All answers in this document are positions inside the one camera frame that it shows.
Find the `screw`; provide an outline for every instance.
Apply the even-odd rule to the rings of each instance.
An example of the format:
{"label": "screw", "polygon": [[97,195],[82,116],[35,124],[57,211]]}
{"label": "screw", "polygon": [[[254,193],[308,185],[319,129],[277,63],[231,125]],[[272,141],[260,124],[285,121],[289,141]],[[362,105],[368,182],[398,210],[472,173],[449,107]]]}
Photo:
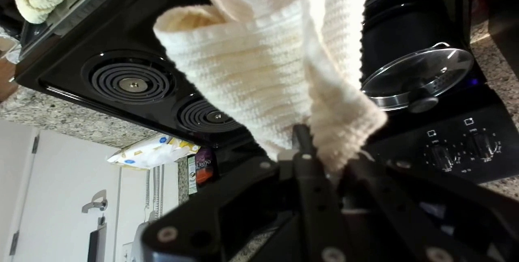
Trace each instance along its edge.
{"label": "screw", "polygon": [[411,164],[406,161],[397,161],[397,167],[399,168],[411,168]]}
{"label": "screw", "polygon": [[178,236],[178,230],[176,227],[165,227],[162,228],[157,234],[157,240],[161,243],[169,243],[176,240]]}
{"label": "screw", "polygon": [[269,162],[261,162],[259,165],[260,168],[270,168]]}
{"label": "screw", "polygon": [[448,251],[438,247],[428,247],[426,256],[432,262],[454,262]]}
{"label": "screw", "polygon": [[334,247],[326,247],[321,253],[324,262],[346,262],[343,252]]}

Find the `pot lid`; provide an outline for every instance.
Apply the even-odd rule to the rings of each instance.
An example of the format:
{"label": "pot lid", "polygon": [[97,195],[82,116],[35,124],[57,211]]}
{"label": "pot lid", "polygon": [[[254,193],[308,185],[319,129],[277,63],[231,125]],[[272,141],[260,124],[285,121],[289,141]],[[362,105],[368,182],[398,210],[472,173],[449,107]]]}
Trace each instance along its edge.
{"label": "pot lid", "polygon": [[382,110],[405,108],[410,92],[420,89],[438,96],[465,77],[473,62],[472,54],[463,49],[424,49],[374,72],[362,84],[362,92]]}

